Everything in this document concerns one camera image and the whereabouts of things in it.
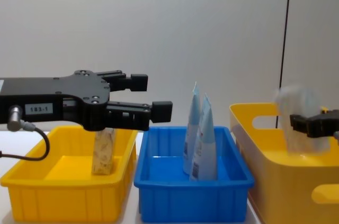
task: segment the beige sponge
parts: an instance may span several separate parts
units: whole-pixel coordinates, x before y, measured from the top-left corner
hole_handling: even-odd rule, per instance
[[[92,174],[109,175],[113,166],[115,130],[106,128],[95,134]]]
[[[281,114],[279,122],[289,153],[319,154],[329,150],[328,137],[308,138],[306,134],[294,131],[291,126],[291,114],[308,118],[321,113],[320,100],[313,91],[300,86],[286,86],[279,90],[275,102]]]

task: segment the black cable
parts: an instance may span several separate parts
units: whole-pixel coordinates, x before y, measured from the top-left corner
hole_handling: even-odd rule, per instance
[[[284,30],[284,41],[282,45],[282,56],[281,56],[281,67],[280,67],[280,80],[279,80],[279,89],[281,88],[282,84],[282,69],[284,67],[284,57],[285,57],[285,44],[286,44],[286,33],[287,33],[287,21],[288,21],[288,9],[290,7],[290,0],[287,0],[287,5],[286,5],[286,16],[285,16],[285,30]],[[278,119],[279,117],[276,116],[275,120],[275,127],[278,127]]]
[[[47,157],[49,150],[50,150],[50,144],[49,144],[49,140],[47,135],[40,129],[35,128],[34,131],[36,131],[37,133],[39,133],[45,143],[46,143],[46,150],[44,152],[44,154],[41,157],[26,157],[26,156],[20,156],[20,155],[13,155],[13,154],[2,154],[2,152],[0,151],[0,157],[4,157],[4,158],[14,158],[14,159],[23,159],[23,160],[30,160],[30,161],[34,161],[37,162],[39,160],[43,160]]]

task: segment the metal connector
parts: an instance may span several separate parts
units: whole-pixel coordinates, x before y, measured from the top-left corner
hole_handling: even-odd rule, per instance
[[[9,131],[16,132],[21,129],[21,117],[22,109],[19,106],[13,106],[10,108],[10,114],[8,116],[7,128]]]

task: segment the toothpaste tube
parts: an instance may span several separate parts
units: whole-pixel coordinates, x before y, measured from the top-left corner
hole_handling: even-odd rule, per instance
[[[194,152],[195,139],[197,138],[197,131],[200,119],[200,97],[199,88],[195,82],[193,89],[193,99],[191,103],[191,110],[189,122],[187,124],[186,138],[184,145],[184,165],[183,169],[186,174],[190,174],[192,166],[192,158]]]
[[[217,147],[211,104],[205,94],[198,126],[190,180],[216,180]]]
[[[109,175],[113,167],[115,130],[105,128],[95,134],[92,174]]]
[[[279,90],[275,102],[280,111],[279,122],[289,153],[312,154],[329,150],[328,137],[308,138],[306,134],[294,131],[291,126],[291,114],[308,118],[321,113],[320,100],[311,90],[300,86],[287,86]]]

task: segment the vertical line on wall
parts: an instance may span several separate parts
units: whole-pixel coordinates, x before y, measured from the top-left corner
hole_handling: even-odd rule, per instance
[[[281,83],[282,83],[282,72],[283,72],[283,67],[284,67],[284,58],[285,58],[285,44],[286,44],[286,32],[287,32],[287,21],[288,21],[288,9],[290,6],[290,0],[287,0],[287,5],[286,5],[286,16],[285,16],[285,29],[284,29],[284,41],[282,45],[282,56],[281,56],[281,67],[280,67],[280,79],[279,79],[279,89],[281,88]],[[275,120],[275,127],[278,127],[278,116],[276,117]]]

